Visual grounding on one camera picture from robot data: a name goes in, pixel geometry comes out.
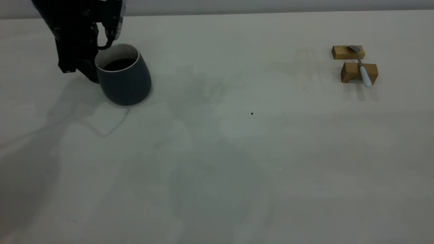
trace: table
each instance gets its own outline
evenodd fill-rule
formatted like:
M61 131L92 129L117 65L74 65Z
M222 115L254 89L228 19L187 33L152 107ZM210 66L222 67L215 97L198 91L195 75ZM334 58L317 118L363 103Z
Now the table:
M434 241L434 11L127 17L151 96L0 21L0 243ZM103 34L100 43L105 43ZM342 84L363 45L375 85Z

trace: black cable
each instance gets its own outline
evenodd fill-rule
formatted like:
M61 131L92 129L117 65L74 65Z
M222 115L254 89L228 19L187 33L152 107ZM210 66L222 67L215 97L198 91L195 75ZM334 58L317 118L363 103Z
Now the black cable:
M106 50L107 48L111 47L114 40L114 38L107 38L107 43L105 44L105 46L97 46L98 50Z

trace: coffee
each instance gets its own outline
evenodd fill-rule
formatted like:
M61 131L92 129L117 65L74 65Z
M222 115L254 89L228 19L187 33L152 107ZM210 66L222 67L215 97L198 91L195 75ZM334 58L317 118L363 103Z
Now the coffee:
M133 65L135 59L119 59L106 65L103 69L106 71L118 71Z

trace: mug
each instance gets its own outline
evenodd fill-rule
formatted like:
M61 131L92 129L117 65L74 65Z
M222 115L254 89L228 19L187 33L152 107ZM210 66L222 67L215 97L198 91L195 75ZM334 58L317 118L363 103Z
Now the mug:
M151 90L151 75L140 52L129 44L99 51L96 73L102 91L112 102L129 106L143 101Z

